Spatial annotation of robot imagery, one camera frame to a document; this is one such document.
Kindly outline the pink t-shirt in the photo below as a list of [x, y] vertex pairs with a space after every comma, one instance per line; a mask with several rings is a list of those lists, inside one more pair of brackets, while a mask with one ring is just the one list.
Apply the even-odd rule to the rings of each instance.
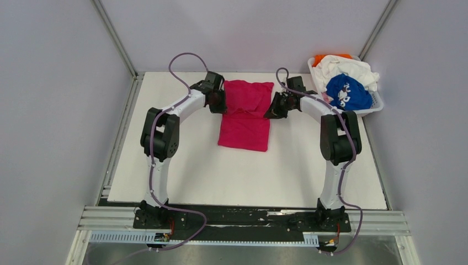
[[234, 149], [266, 152], [270, 107], [274, 83], [232, 80], [224, 83], [227, 112], [222, 115], [218, 145]]

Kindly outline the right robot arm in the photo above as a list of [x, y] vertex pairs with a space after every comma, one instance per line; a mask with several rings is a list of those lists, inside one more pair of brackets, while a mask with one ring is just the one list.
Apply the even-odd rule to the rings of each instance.
[[345, 179], [362, 149], [357, 115], [353, 111], [341, 111], [319, 98], [316, 92], [308, 91], [300, 76], [288, 77], [280, 85], [284, 91], [275, 92], [264, 114], [266, 119], [287, 118], [289, 111], [298, 110], [320, 124], [320, 151], [326, 160], [326, 173], [313, 220], [318, 228], [327, 231], [345, 219]]

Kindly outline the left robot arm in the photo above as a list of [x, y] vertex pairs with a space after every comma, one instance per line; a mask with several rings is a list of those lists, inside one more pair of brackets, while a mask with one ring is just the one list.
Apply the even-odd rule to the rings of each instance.
[[204, 107], [208, 107], [211, 113], [225, 114], [224, 81], [221, 74], [209, 71], [203, 80], [191, 85], [187, 95], [181, 99], [163, 109], [150, 108], [147, 111], [140, 145], [147, 156], [148, 190], [139, 208], [148, 214], [148, 221], [156, 228], [165, 227], [169, 221], [166, 205], [168, 169], [179, 148], [180, 125]]

